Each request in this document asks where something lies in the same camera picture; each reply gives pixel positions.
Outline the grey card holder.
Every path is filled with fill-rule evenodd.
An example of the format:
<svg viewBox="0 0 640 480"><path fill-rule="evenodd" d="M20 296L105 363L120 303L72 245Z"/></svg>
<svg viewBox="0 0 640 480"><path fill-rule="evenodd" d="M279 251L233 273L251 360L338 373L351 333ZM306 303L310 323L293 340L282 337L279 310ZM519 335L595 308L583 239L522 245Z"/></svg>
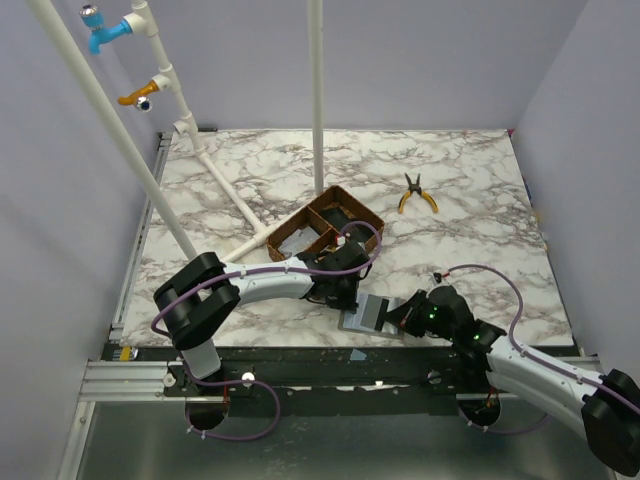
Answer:
<svg viewBox="0 0 640 480"><path fill-rule="evenodd" d="M356 297L355 312L343 311L338 328L342 331L366 334L374 337L402 339L404 334L394 325L383 320L383 314L402 303L400 298L382 297L360 292Z"/></svg>

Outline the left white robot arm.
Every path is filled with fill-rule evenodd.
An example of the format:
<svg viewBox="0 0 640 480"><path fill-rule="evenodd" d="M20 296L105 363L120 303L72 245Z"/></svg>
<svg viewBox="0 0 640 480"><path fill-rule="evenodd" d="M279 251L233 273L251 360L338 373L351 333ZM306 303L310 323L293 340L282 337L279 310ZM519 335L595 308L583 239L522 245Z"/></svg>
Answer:
<svg viewBox="0 0 640 480"><path fill-rule="evenodd" d="M270 264L224 263L208 252L161 285L153 299L174 348L197 379L208 380L222 366L213 336L235 308L288 298L355 311L358 284L371 263L356 241Z"/></svg>

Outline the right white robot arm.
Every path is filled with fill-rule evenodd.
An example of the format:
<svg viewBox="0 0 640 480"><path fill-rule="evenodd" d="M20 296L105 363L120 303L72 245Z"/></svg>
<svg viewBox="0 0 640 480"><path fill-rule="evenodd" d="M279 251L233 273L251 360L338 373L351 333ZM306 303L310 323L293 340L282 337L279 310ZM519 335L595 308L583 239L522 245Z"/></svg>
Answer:
<svg viewBox="0 0 640 480"><path fill-rule="evenodd" d="M518 343L505 330L475 318L451 286L417 291L382 322L413 337L449 341L472 379L512 393L584 437L607 467L639 473L639 387L631 376L585 370Z"/></svg>

